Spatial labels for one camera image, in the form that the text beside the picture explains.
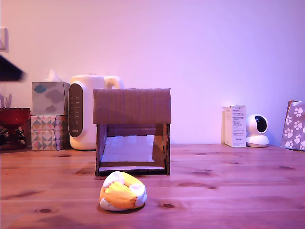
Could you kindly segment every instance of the black panel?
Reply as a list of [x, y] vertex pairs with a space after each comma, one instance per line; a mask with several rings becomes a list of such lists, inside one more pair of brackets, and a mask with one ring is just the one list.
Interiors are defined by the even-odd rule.
[[20, 81], [23, 71], [0, 55], [0, 81]]
[[83, 130], [83, 90], [76, 83], [69, 88], [69, 134], [78, 137]]
[[261, 116], [255, 116], [256, 123], [257, 123], [257, 130], [259, 132], [264, 132], [267, 129], [267, 122], [266, 120]]

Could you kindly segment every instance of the cloud pattern tissue box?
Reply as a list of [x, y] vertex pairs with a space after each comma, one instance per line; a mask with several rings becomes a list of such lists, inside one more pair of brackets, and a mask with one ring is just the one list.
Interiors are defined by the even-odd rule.
[[33, 115], [68, 115], [69, 83], [32, 82]]
[[70, 146], [67, 115], [31, 116], [32, 150], [61, 150]]

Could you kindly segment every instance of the red glass dish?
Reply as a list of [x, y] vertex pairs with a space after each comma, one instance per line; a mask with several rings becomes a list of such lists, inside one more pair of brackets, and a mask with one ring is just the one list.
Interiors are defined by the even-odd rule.
[[9, 134], [1, 149], [12, 150], [26, 147], [26, 144], [19, 140], [16, 130], [28, 120], [30, 112], [29, 108], [0, 108], [0, 125], [6, 128]]

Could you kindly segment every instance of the white box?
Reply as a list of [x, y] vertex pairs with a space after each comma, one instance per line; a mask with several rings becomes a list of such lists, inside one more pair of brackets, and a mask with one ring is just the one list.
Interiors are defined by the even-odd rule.
[[246, 107], [224, 108], [224, 143], [231, 147], [246, 147]]

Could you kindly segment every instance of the geometric pattern tissue box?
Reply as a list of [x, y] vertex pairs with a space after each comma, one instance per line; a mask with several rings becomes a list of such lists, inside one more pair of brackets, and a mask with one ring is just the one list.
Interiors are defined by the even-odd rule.
[[70, 146], [67, 115], [31, 116], [32, 150], [61, 150]]

